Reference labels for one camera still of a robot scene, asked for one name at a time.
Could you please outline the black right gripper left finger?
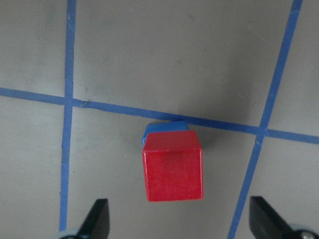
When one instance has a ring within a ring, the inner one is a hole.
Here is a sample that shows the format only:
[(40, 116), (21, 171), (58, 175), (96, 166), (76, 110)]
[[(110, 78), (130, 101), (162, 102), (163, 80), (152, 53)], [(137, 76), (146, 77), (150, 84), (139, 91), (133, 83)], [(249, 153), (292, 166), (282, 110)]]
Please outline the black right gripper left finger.
[(107, 239), (110, 232), (108, 199), (97, 199), (80, 227), (78, 239)]

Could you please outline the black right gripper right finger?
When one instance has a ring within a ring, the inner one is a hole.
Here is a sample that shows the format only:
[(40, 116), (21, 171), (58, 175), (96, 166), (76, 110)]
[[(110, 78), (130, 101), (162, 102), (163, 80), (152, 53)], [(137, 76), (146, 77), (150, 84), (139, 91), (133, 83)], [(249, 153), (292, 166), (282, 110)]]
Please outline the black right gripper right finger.
[(294, 230), (261, 196), (251, 196), (249, 228), (256, 239), (283, 239)]

